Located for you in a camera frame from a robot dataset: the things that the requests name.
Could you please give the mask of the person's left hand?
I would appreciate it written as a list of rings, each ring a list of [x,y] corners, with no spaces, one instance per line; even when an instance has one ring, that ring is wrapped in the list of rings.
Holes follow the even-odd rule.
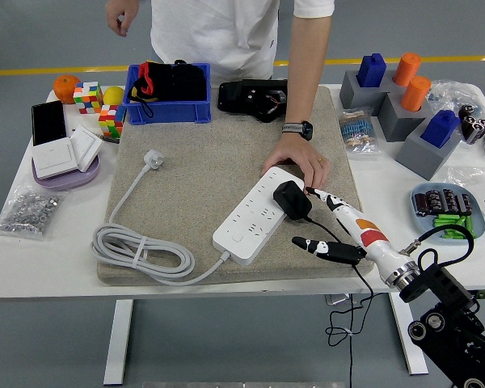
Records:
[[[271,167],[287,159],[293,161],[304,175],[308,188],[321,189],[327,182],[331,169],[330,162],[323,157],[306,139],[297,133],[283,133],[272,152],[264,160],[261,175]]]

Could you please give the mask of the person's right hand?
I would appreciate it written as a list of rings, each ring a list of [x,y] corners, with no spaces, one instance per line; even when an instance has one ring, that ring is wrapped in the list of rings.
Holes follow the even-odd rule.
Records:
[[[139,11],[139,1],[108,0],[105,10],[108,27],[118,36],[126,37]]]

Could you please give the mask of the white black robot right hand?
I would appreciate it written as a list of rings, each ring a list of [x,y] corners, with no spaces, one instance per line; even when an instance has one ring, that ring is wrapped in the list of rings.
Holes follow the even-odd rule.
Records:
[[[381,279],[390,287],[404,289],[420,272],[413,259],[396,251],[380,229],[358,209],[323,190],[308,188],[333,212],[342,228],[356,242],[354,246],[341,242],[324,242],[302,237],[292,243],[320,259],[341,264],[358,264],[365,258],[377,265]]]

